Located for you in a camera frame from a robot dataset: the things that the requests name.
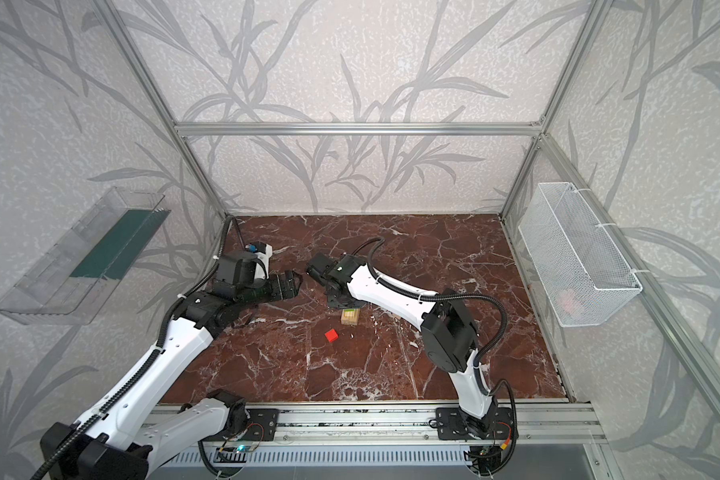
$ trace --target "wooden block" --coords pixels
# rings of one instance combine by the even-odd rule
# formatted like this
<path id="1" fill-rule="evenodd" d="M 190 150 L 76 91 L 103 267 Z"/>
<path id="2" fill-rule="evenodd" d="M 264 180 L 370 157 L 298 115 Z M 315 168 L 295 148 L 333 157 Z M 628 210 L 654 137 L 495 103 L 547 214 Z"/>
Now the wooden block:
<path id="1" fill-rule="evenodd" d="M 347 308 L 342 310 L 342 325 L 357 325 L 359 317 L 359 308 Z"/>

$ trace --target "wall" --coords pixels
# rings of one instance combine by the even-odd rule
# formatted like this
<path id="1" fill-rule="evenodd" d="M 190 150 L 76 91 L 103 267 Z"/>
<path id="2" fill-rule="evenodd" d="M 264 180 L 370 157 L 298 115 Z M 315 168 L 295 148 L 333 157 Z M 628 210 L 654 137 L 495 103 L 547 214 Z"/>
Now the wall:
<path id="1" fill-rule="evenodd" d="M 86 2 L 0 2 L 0 295 L 113 185 L 172 210 L 87 326 L 0 315 L 0 479 L 28 478 L 38 439 L 72 422 L 154 341 L 166 302 L 220 225 Z"/>
<path id="2" fill-rule="evenodd" d="M 116 0 L 181 121 L 532 121 L 586 0 Z M 231 211 L 498 212 L 527 138 L 199 138 Z"/>
<path id="3" fill-rule="evenodd" d="M 612 8 L 552 135 L 720 364 L 720 2 Z M 627 478 L 720 478 L 720 424 L 643 305 L 561 329 L 508 218 L 564 373 Z"/>

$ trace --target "white wire mesh basket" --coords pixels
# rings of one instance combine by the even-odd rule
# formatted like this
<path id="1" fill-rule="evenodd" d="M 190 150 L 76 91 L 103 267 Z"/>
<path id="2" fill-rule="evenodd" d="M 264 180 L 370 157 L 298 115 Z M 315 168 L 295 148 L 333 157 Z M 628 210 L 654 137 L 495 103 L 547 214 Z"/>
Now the white wire mesh basket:
<path id="1" fill-rule="evenodd" d="M 596 326 L 643 290 L 576 187 L 538 184 L 520 235 L 562 326 Z"/>

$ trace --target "red marble surface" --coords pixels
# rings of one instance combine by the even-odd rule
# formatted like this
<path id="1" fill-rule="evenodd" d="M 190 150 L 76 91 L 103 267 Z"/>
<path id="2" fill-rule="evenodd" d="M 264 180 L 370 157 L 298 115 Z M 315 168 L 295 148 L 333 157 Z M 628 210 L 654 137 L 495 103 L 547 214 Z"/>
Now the red marble surface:
<path id="1" fill-rule="evenodd" d="M 338 257 L 384 236 L 374 256 L 379 271 L 428 290 L 480 291 L 504 304 L 508 330 L 483 359 L 489 385 L 506 378 L 518 398 L 565 396 L 495 215 L 258 216 L 241 218 L 241 226 L 246 241 L 273 246 L 273 273 L 303 272 L 317 252 Z M 229 248 L 237 248 L 233 236 Z M 487 302 L 467 305 L 485 343 L 499 314 Z M 250 402 L 457 398 L 407 322 L 370 306 L 357 326 L 342 325 L 340 316 L 305 276 L 297 298 L 262 305 L 248 326 L 221 334 L 163 402 L 197 402 L 219 388 Z M 325 337 L 330 329 L 338 333 L 334 343 Z"/>

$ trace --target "red cube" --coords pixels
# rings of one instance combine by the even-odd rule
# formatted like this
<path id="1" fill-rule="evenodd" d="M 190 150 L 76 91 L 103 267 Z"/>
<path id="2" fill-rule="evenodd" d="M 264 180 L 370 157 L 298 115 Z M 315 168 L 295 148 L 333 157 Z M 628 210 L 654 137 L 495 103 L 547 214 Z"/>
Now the red cube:
<path id="1" fill-rule="evenodd" d="M 326 338 L 330 343 L 334 343 L 334 341 L 338 338 L 338 333 L 336 333 L 336 330 L 330 329 L 326 332 Z"/>

